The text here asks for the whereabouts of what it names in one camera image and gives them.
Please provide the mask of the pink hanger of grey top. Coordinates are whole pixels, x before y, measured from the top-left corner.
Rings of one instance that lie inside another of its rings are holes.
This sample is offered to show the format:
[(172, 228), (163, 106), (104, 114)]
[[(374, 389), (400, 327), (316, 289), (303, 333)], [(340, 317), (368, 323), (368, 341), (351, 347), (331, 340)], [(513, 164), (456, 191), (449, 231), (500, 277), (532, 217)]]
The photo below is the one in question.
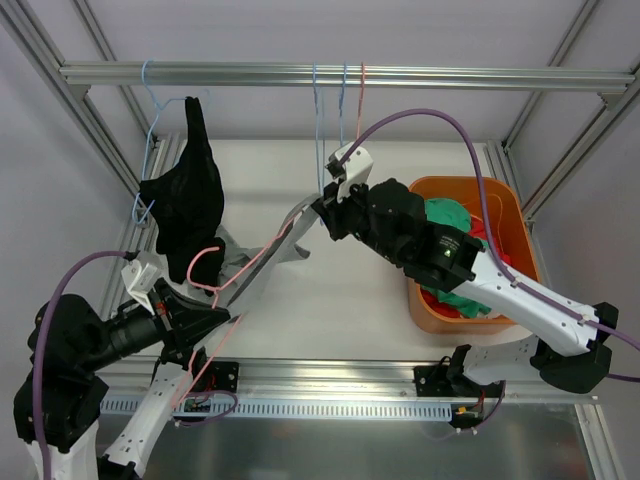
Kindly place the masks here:
[(274, 268), (285, 262), (304, 261), (310, 252), (296, 242), (299, 221), (289, 219), (281, 226), (273, 240), (260, 248), (244, 248), (237, 244), (233, 236), (223, 227), (216, 231), (224, 241), (225, 252), (216, 285), (193, 277), (181, 283), (171, 281), (169, 285), (179, 294), (197, 304), (205, 304), (211, 311), (225, 310), (230, 319), (230, 327), (224, 336), (216, 332), (207, 334), (198, 345), (205, 347), (211, 339), (224, 344), (233, 333), (243, 315), (259, 301)]

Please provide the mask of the grey tank top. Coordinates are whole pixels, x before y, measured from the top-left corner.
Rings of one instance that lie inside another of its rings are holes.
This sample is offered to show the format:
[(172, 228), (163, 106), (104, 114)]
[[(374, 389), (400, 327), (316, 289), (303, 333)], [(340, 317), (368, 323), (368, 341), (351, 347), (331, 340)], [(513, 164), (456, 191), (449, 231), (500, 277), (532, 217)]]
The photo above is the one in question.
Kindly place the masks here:
[(310, 251), (299, 246), (298, 241), (319, 219), (312, 208), (319, 198), (315, 193), (299, 202), (266, 247), (241, 247), (223, 226), (218, 229), (225, 242), (225, 253), (218, 277), (221, 290), (215, 296), (216, 307), (226, 309), (232, 318), (246, 314), (261, 297), (277, 265), (310, 256)]

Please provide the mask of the green tank top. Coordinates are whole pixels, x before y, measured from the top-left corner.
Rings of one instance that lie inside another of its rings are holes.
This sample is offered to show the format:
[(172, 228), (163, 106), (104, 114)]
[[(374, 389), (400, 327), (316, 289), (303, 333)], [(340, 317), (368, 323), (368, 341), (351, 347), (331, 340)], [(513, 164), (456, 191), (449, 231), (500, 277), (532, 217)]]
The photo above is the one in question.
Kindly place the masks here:
[(425, 201), (425, 212), (429, 221), (455, 227), (469, 234), (471, 214), (459, 202), (447, 198), (432, 198)]

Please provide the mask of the red tank top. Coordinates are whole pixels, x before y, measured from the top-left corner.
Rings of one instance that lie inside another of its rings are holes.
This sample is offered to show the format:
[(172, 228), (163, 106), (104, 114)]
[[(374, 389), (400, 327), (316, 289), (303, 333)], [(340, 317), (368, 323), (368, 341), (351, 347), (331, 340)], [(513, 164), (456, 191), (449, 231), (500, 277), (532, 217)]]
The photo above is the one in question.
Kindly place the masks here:
[[(471, 236), (480, 239), (488, 247), (486, 229), (483, 220), (475, 215), (471, 215), (471, 229), (468, 232)], [(502, 242), (498, 237), (497, 250), (501, 260), (507, 265), (511, 265), (511, 257), (502, 250)], [(478, 319), (479, 313), (487, 313), (492, 309), (479, 302), (461, 297), (454, 293), (446, 293), (440, 290), (421, 286), (421, 295), (426, 304), (436, 313), (446, 318), (468, 318)]]

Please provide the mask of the blue hanger of red top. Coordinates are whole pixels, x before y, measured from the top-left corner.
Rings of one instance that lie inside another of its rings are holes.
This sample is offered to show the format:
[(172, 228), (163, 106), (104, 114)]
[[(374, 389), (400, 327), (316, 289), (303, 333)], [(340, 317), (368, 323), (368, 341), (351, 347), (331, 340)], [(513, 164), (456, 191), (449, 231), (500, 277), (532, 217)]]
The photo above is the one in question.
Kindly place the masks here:
[(339, 128), (339, 145), (340, 147), (345, 144), (345, 121), (344, 121), (344, 102), (347, 87), (348, 78), (348, 65), (343, 63), (343, 70), (341, 76), (340, 91), (338, 95), (338, 128)]

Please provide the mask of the blue hanger of green top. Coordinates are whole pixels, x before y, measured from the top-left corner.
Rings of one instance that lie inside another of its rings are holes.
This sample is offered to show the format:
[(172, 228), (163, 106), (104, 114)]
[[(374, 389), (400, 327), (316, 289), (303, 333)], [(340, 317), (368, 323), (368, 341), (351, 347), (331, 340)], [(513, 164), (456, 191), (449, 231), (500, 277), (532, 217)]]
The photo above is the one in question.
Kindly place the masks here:
[(325, 104), (324, 104), (324, 92), (318, 84), (318, 67), (316, 63), (313, 63), (312, 65), (312, 89), (313, 89), (314, 112), (315, 112), (314, 145), (315, 145), (317, 187), (318, 187), (318, 193), (322, 194), (324, 191), (324, 185), (325, 185), (324, 183)]

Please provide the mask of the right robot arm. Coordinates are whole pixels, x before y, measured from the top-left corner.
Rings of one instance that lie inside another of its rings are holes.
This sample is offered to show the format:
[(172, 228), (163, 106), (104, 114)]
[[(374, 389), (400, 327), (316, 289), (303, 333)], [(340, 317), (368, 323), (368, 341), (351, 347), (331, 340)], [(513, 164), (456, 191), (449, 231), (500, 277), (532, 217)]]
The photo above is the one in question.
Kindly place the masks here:
[(571, 301), (502, 264), (480, 240), (429, 221), (424, 199), (397, 180), (355, 185), (345, 197), (330, 184), (312, 208), (333, 240), (351, 235), (416, 283), (477, 301), (529, 331), (520, 341), (457, 347), (444, 374), (454, 394), (536, 379), (586, 394), (608, 376), (616, 308)]

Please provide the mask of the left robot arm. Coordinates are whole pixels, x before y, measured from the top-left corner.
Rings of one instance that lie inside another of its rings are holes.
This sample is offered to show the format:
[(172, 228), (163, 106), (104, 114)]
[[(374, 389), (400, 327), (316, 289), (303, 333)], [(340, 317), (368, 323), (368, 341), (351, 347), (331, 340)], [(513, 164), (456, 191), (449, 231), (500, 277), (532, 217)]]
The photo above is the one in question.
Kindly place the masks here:
[[(77, 294), (62, 294), (36, 315), (32, 369), (14, 397), (14, 421), (42, 479), (140, 479), (179, 399), (207, 382), (204, 345), (227, 310), (191, 300), (165, 281), (151, 305), (128, 300), (103, 320)], [(103, 455), (96, 453), (99, 370), (148, 347), (162, 347), (135, 413)]]

